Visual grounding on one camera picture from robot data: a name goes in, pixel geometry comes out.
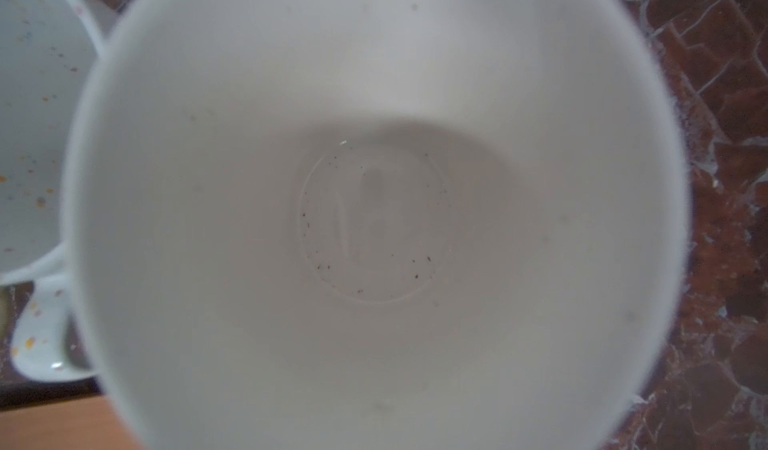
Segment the white lilac-handled mug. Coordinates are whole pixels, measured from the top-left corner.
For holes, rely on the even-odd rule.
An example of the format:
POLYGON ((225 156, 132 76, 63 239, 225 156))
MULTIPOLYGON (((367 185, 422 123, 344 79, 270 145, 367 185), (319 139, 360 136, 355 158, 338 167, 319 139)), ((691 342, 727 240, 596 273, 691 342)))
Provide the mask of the white lilac-handled mug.
POLYGON ((132 0, 76 112, 76 323, 149 449, 596 449, 688 251, 618 0, 132 0))

